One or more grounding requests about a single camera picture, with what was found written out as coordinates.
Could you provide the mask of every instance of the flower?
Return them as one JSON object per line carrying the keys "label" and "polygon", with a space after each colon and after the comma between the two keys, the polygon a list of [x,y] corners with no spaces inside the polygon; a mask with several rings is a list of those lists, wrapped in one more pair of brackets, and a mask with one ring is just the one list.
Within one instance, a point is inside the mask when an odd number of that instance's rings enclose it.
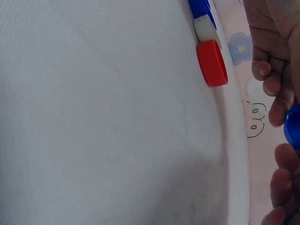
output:
{"label": "flower", "polygon": [[237,66],[243,61],[252,60],[252,39],[244,33],[236,33],[231,36],[228,43],[233,65]]}

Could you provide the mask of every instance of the cartoon eyes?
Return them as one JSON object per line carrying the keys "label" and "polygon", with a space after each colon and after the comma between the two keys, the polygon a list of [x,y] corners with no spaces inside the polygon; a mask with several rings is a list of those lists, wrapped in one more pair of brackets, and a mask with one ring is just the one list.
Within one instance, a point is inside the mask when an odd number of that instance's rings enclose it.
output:
{"label": "cartoon eyes", "polygon": [[248,138],[255,138],[259,136],[265,127],[263,119],[266,116],[267,108],[262,103],[251,104],[248,101],[242,101],[246,111],[246,125]]}

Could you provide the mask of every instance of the blue bottle cap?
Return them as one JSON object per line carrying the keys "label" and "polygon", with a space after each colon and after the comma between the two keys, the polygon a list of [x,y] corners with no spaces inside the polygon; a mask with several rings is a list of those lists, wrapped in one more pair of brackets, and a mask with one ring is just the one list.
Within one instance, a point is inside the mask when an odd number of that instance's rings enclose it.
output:
{"label": "blue bottle cap", "polygon": [[208,15],[212,24],[217,29],[214,17],[210,11],[210,4],[208,0],[188,0],[188,2],[195,19]]}
{"label": "blue bottle cap", "polygon": [[300,150],[300,105],[292,107],[286,115],[284,133],[287,141]]}

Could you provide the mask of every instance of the pink surface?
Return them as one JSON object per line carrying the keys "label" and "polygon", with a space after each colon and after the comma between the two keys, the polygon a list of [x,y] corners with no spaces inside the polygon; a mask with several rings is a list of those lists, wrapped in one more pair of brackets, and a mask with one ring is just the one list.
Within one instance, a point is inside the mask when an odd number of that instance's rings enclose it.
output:
{"label": "pink surface", "polygon": [[272,209],[269,183],[277,168],[274,149],[286,140],[283,129],[273,128],[268,121],[273,98],[264,94],[261,82],[256,81],[251,73],[252,46],[241,2],[214,0],[232,52],[243,101],[250,157],[250,224],[257,225]]}

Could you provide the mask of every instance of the red cap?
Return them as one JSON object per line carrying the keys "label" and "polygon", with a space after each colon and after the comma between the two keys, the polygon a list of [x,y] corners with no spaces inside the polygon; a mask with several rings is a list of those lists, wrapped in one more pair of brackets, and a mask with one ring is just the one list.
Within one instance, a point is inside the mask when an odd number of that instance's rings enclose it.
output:
{"label": "red cap", "polygon": [[225,63],[219,45],[215,40],[198,45],[197,56],[208,86],[219,87],[228,84]]}

